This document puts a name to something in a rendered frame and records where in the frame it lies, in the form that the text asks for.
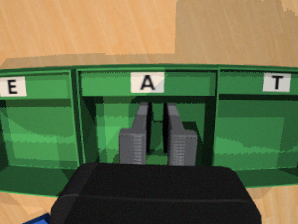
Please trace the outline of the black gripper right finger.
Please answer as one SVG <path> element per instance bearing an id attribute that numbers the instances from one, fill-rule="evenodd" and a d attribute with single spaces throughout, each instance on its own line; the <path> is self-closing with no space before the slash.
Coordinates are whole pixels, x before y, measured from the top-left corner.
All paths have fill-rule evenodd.
<path id="1" fill-rule="evenodd" d="M 194 130 L 184 130 L 175 103 L 163 104 L 162 134 L 167 165 L 195 166 L 197 135 Z"/>

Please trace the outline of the green three-compartment bin rack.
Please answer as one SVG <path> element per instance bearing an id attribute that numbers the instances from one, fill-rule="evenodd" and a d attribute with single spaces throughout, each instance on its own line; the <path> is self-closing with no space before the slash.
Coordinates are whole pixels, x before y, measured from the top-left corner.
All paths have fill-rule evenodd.
<path id="1" fill-rule="evenodd" d="M 0 69 L 0 192 L 58 198 L 83 163 L 119 163 L 140 102 L 146 165 L 167 165 L 163 103 L 175 103 L 195 165 L 229 167 L 245 188 L 298 185 L 298 67 L 106 64 Z"/>

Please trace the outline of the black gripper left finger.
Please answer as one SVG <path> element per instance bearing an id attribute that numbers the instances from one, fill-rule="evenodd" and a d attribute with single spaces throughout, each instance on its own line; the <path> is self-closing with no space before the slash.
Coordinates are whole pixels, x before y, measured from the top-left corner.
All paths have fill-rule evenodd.
<path id="1" fill-rule="evenodd" d="M 132 128 L 122 128 L 118 134 L 119 163 L 146 165 L 147 153 L 150 151 L 151 138 L 151 102 L 140 102 Z"/>

